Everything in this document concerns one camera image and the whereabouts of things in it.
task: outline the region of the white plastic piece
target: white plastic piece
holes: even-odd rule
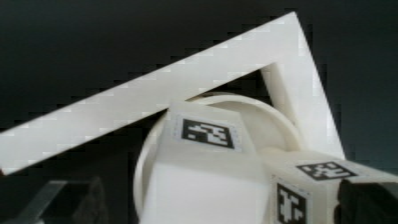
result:
[[[267,180],[274,182],[267,224],[334,224],[341,180],[398,182],[395,175],[315,151],[274,149],[261,151],[260,156]]]
[[[308,149],[345,158],[295,13],[139,79],[0,133],[0,169],[11,174],[258,69],[277,110]]]
[[[213,96],[197,97],[190,102],[240,113],[256,150],[260,152],[270,148],[279,148],[286,151],[306,150],[297,128],[281,112],[261,101],[249,97],[226,93],[210,95]],[[164,124],[165,116],[160,118],[153,126],[135,167],[133,200],[139,217],[142,214],[149,177],[157,158],[158,136]]]
[[[263,223],[270,184],[236,112],[172,104],[149,179],[141,224]]]

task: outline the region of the black square pattern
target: black square pattern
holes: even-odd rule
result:
[[[183,119],[181,138],[235,149],[231,130],[220,125]]]
[[[308,199],[277,183],[277,224],[308,223]]]
[[[297,168],[316,181],[357,176],[357,174],[336,162],[300,165]]]

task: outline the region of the black backdrop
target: black backdrop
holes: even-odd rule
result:
[[[395,0],[2,0],[2,130],[297,11],[348,159],[398,173],[396,9]],[[48,179],[100,175],[112,223],[137,223],[130,178],[153,120],[2,178],[0,220]]]

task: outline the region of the white triangular frame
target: white triangular frame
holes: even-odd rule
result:
[[[0,133],[11,174],[261,69],[272,102],[309,150],[345,158],[320,77],[290,13],[224,43]]]

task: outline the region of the white object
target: white object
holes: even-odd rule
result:
[[[267,186],[240,114],[194,103],[174,103],[141,223],[261,224]]]
[[[11,174],[233,79],[261,69],[276,109],[308,149],[345,158],[320,78],[295,13],[139,79],[0,134],[0,169]]]
[[[240,113],[252,144],[260,152],[270,148],[279,148],[286,151],[306,150],[300,134],[290,120],[281,112],[261,101],[240,95],[224,93],[215,96],[197,97],[190,102]],[[144,207],[164,124],[165,116],[153,126],[135,167],[133,200],[139,216]]]

